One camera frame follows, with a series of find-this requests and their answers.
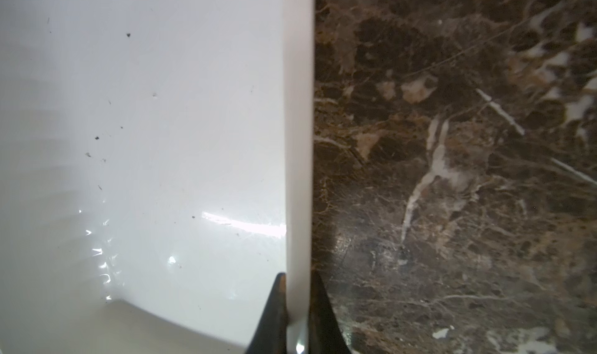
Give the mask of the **white plastic storage tray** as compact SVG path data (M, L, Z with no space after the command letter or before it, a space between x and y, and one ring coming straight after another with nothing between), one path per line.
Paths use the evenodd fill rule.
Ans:
M1 351L308 352L315 0L1 0Z

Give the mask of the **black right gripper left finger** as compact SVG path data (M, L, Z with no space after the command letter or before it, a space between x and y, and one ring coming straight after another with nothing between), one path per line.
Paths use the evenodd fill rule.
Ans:
M286 274L279 273L245 354L286 354L288 321Z

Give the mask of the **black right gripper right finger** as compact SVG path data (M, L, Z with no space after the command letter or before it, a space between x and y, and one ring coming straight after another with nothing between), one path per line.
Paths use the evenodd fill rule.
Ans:
M309 296L309 353L351 354L320 274L311 272Z

